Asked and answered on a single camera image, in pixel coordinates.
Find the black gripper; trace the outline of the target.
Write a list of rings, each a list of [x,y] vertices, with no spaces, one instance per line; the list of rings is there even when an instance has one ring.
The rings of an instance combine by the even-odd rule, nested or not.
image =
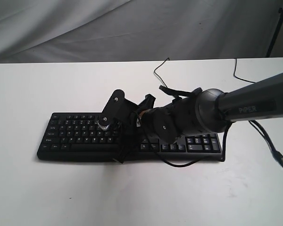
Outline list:
[[[149,137],[157,137],[154,129],[154,102],[156,98],[147,94],[145,99],[139,103],[125,98],[125,109],[128,111],[124,123],[119,123],[120,134],[118,137],[118,153],[114,159],[118,163],[124,163],[127,156],[134,151],[141,142],[141,137],[145,134]]]

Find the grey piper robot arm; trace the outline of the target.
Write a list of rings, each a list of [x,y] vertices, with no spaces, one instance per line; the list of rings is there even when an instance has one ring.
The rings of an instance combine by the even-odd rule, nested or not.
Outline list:
[[[232,92],[160,89],[173,96],[163,107],[155,107],[155,98],[149,94],[139,104],[127,100],[120,89],[111,97],[116,106],[113,119],[121,125],[118,162],[136,149],[153,153],[165,163],[174,154],[192,153],[197,162],[225,151],[214,135],[227,135],[233,123],[257,124],[259,119],[283,117],[283,73]]]

